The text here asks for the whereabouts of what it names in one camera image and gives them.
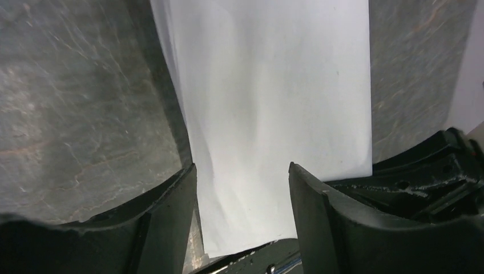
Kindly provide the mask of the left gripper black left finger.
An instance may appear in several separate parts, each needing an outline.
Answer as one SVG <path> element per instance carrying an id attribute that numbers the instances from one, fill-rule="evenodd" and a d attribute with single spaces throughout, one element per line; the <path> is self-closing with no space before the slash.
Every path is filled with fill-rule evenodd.
<path id="1" fill-rule="evenodd" d="M 196 167 L 84 222 L 1 215 L 2 273 L 181 273 Z"/>

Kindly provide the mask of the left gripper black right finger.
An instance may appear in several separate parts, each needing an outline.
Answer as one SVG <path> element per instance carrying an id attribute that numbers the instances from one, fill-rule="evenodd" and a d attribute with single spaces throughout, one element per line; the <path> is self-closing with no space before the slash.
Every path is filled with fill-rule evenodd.
<path id="1" fill-rule="evenodd" d="M 289 188 L 305 273 L 482 273 L 483 217 L 420 223 L 366 206 L 296 163 Z"/>

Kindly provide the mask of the white paper sheet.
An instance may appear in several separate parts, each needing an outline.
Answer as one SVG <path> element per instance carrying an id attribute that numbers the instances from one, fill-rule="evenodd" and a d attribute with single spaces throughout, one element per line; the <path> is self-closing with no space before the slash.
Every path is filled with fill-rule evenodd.
<path id="1" fill-rule="evenodd" d="M 152 1 L 204 252 L 296 237 L 288 168 L 372 173 L 368 1 Z"/>

